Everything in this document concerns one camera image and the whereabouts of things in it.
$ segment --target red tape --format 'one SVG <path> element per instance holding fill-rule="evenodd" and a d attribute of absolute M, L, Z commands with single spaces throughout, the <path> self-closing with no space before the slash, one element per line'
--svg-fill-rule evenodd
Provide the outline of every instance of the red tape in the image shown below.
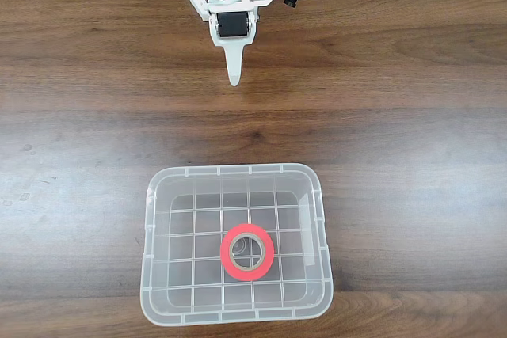
<path fill-rule="evenodd" d="M 236 267 L 232 262 L 233 259 L 230 256 L 232 241 L 239 234 L 243 233 L 250 233 L 255 235 L 264 244 L 265 250 L 264 261 L 259 265 L 259 267 L 255 268 L 252 271 L 245 271 Z M 266 233 L 262 229 L 262 227 L 252 225 L 251 223 L 243 223 L 241 225 L 233 227 L 225 235 L 222 244 L 220 246 L 220 260 L 222 261 L 223 267 L 225 268 L 225 270 L 229 275 L 241 281 L 254 281 L 260 279 L 271 268 L 271 264 L 273 264 L 274 257 L 275 257 L 275 248 L 273 246 L 273 241 L 271 240 L 271 237 L 268 235 L 268 233 Z"/>

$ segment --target wood grain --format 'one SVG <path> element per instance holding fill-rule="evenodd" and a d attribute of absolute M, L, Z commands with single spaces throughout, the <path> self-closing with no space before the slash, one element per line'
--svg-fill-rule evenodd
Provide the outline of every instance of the wood grain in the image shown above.
<path fill-rule="evenodd" d="M 0 336 L 507 335 L 507 0 L 281 1 L 232 88 L 187 0 L 0 0 Z M 151 325 L 151 177 L 291 161 L 331 309 Z"/>

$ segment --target transparent plastic box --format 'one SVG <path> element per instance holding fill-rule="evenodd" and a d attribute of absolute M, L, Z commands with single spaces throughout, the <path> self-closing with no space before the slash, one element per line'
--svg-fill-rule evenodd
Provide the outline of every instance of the transparent plastic box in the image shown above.
<path fill-rule="evenodd" d="M 253 223 L 273 240 L 268 273 L 243 282 L 224 271 L 220 243 Z M 259 258 L 252 240 L 234 259 Z M 169 168 L 147 191 L 141 306 L 156 325 L 313 318 L 333 299 L 318 177 L 301 164 Z"/>

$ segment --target roll of tape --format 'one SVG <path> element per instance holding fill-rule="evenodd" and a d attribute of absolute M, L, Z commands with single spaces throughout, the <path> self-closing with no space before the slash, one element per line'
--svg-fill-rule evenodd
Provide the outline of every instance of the roll of tape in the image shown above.
<path fill-rule="evenodd" d="M 253 267 L 243 267 L 234 260 L 232 248 L 237 241 L 244 237 L 255 240 L 261 248 L 261 257 Z M 275 248 L 271 237 L 262 227 L 252 225 L 251 223 L 243 223 L 233 227 L 225 235 L 220 246 L 220 260 L 223 267 L 229 275 L 241 281 L 260 279 L 271 268 L 274 257 Z"/>

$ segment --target grid pattern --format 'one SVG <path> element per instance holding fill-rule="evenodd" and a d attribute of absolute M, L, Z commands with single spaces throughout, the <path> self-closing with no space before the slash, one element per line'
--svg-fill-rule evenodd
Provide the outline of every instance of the grid pattern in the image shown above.
<path fill-rule="evenodd" d="M 224 193 L 223 180 L 217 179 L 216 194 L 200 193 L 199 180 L 193 180 L 192 195 L 176 198 L 170 210 L 156 211 L 152 278 L 166 272 L 166 281 L 152 283 L 152 290 L 167 291 L 173 305 L 177 301 L 171 299 L 171 292 L 182 294 L 181 309 L 190 313 L 250 309 L 257 315 L 260 308 L 283 308 L 286 301 L 290 303 L 284 288 L 307 285 L 303 228 L 298 200 L 290 192 L 278 192 L 274 177 L 269 180 L 273 184 L 269 192 L 252 192 L 247 181 L 245 192 Z M 219 258 L 227 231 L 245 222 L 263 227 L 275 245 L 271 269 L 256 282 L 231 278 Z M 235 259 L 251 266 L 259 257 L 249 240 L 246 253 Z"/>

